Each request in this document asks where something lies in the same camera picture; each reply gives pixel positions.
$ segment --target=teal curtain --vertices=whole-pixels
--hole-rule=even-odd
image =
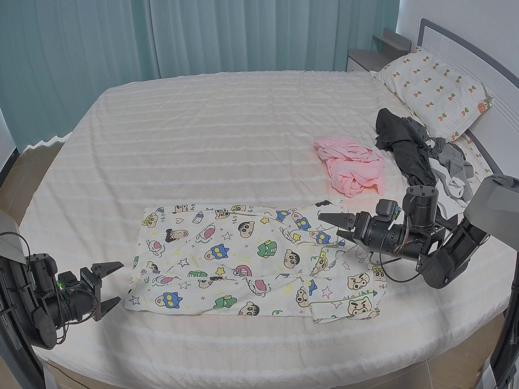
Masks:
[[[19,149],[107,88],[220,71],[343,71],[400,0],[0,0],[0,108]]]

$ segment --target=gray nightstand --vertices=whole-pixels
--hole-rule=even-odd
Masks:
[[[404,36],[384,29],[382,36],[373,35],[373,39],[380,42],[381,50],[350,49],[346,72],[351,71],[379,71],[389,62],[404,56],[411,51],[411,41]]]

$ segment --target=white bed sheet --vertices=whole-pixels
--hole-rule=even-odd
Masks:
[[[339,193],[312,146],[323,133],[374,147],[378,110],[409,112],[368,72],[220,73],[133,82],[102,94],[50,166],[21,226],[60,272],[120,260],[105,299],[129,289],[143,209],[175,203],[283,205]],[[386,198],[406,180],[383,152]],[[475,157],[468,157],[476,162]],[[374,212],[366,190],[349,211]],[[314,324],[310,318],[165,316],[119,304],[37,350],[78,373],[128,388],[331,388],[395,371],[463,341],[502,311],[515,251],[490,239],[442,290],[421,277],[389,283],[381,315]],[[392,264],[396,277],[414,264]]]

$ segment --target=pillow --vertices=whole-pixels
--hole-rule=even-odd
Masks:
[[[417,48],[376,77],[425,125],[431,137],[457,139],[490,108],[483,84]]]

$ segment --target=floor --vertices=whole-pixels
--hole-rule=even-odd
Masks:
[[[50,146],[27,150],[17,159],[7,175],[0,187],[0,209],[10,215],[16,223],[20,224],[22,221],[33,193],[61,147],[62,144],[56,142]],[[502,326],[503,316],[498,315],[463,343],[434,359],[379,378],[341,386],[341,389],[403,387],[406,389],[469,389],[474,385],[485,359],[494,349]],[[61,388],[116,389],[115,386],[84,377],[55,363],[52,364],[51,372]],[[0,389],[19,387],[0,358]]]

